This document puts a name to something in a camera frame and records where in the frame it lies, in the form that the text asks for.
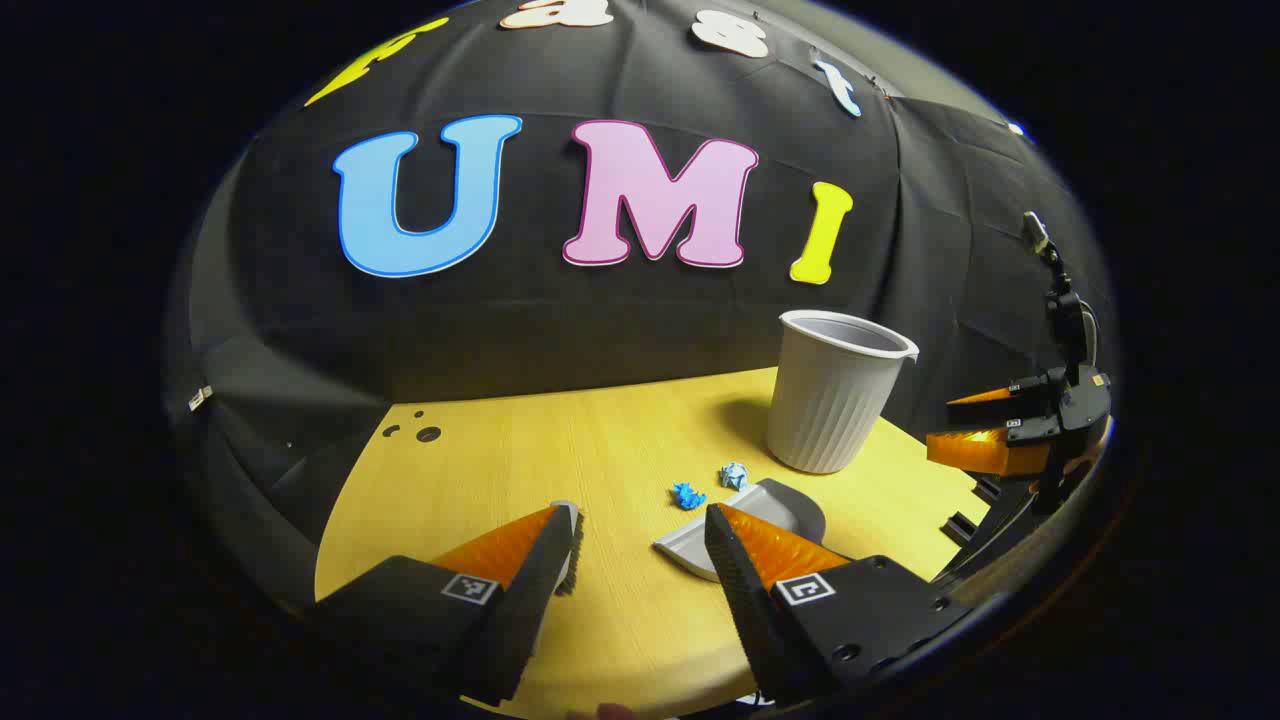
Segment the small grey broom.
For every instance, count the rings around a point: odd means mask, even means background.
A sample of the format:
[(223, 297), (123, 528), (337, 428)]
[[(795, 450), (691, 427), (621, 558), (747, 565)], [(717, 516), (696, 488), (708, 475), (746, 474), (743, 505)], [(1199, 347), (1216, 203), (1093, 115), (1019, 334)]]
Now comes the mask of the small grey broom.
[(585, 530), (580, 506), (570, 501), (557, 501), (550, 524), (550, 557), (556, 570), (554, 596), (572, 594), (579, 575)]

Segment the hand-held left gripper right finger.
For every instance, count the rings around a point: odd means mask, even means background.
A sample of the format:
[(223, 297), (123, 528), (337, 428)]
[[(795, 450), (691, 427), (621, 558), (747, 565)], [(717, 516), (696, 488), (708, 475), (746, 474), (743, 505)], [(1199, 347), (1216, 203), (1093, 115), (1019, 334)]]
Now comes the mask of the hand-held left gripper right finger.
[(850, 559), (727, 503), (708, 507), (704, 537), (758, 689), (778, 706), (856, 694), (972, 612), (892, 559)]

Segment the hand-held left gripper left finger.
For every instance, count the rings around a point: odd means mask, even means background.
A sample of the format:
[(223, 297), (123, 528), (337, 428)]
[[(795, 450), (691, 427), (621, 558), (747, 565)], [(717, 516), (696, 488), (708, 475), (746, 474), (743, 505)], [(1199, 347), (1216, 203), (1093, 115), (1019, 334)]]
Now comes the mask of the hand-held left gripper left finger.
[(554, 509), (431, 560), (384, 559), (319, 600), (311, 621), (364, 665), (413, 691), (512, 700), (554, 597)]

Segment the grey dustpan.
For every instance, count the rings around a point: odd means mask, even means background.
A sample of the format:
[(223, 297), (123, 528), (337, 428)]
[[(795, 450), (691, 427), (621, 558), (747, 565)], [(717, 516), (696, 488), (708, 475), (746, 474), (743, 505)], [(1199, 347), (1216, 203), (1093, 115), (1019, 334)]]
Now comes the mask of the grey dustpan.
[[(765, 478), (728, 498), (728, 506), (742, 510), (806, 541), (820, 544), (826, 536), (826, 515), (803, 492)], [(719, 580), (705, 546), (705, 514), (699, 512), (687, 525), (653, 542), (653, 547), (703, 580)]]

